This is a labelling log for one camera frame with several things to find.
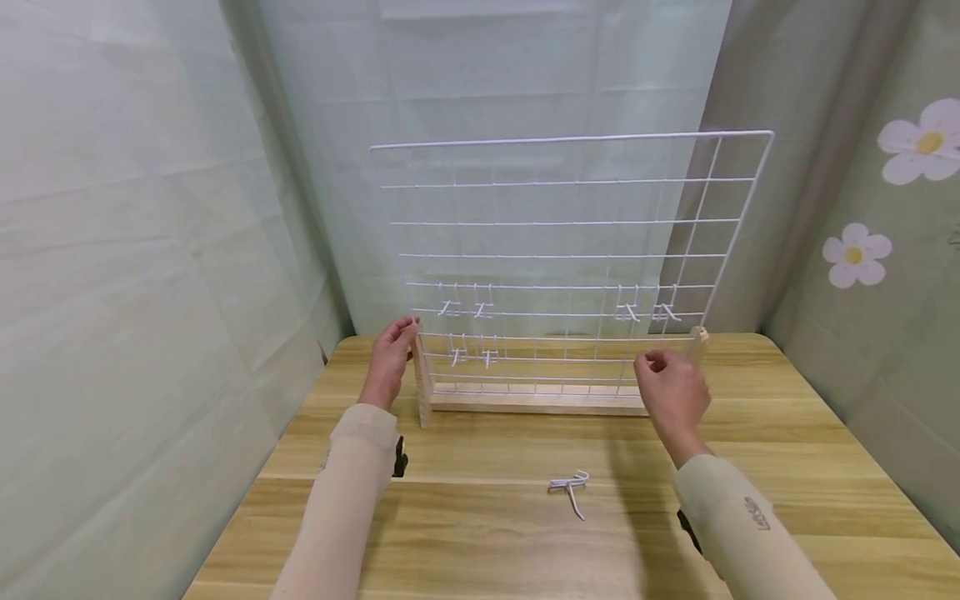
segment left hand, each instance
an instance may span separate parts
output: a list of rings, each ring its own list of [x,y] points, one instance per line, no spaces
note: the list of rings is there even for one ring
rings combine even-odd
[[[400,378],[413,353],[410,346],[420,330],[420,317],[400,317],[373,341],[370,368],[359,402],[390,411],[400,393]]]

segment flower yellow center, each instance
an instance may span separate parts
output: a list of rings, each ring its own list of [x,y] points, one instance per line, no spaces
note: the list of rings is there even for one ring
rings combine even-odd
[[[944,135],[940,132],[927,132],[917,140],[917,152],[932,155],[944,145]]]
[[[852,265],[860,264],[860,261],[863,260],[863,251],[860,250],[857,246],[852,246],[847,248],[847,252],[844,254],[844,257]]]

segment wooden upright post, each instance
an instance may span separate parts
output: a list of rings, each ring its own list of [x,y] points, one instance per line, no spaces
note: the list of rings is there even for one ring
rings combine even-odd
[[[707,330],[700,325],[690,329],[690,335],[693,336],[693,339],[687,342],[684,356],[694,365],[698,365],[700,364],[700,358],[707,350],[707,342],[709,342],[710,336]]]
[[[420,413],[420,429],[426,429],[430,424],[430,397],[433,395],[433,377],[427,367],[426,356],[423,355],[423,345],[420,335],[414,339],[412,346],[414,353],[414,372],[417,376],[417,406]]]

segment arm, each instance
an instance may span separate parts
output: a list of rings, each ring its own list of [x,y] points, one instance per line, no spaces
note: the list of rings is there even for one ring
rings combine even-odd
[[[710,403],[703,375],[680,354],[653,350],[634,362],[658,436],[678,471],[674,489],[704,557],[737,600],[834,598],[774,515],[773,505],[697,433]]]
[[[367,382],[330,434],[271,600],[356,598],[373,510],[394,471],[398,436],[389,411],[416,335],[417,323],[405,317],[373,343]]]

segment wooden base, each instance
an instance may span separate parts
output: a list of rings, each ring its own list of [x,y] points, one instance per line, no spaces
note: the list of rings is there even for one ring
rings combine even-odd
[[[696,326],[683,348],[684,355],[698,363],[707,348],[707,330]],[[414,369],[420,427],[426,428],[434,410],[487,413],[535,413],[542,415],[646,416],[647,409],[636,386],[586,385],[574,383],[544,385],[533,383],[449,383],[430,375],[422,340],[414,344]]]
[[[536,413],[542,415],[645,416],[636,387],[437,383],[430,396],[437,411]]]

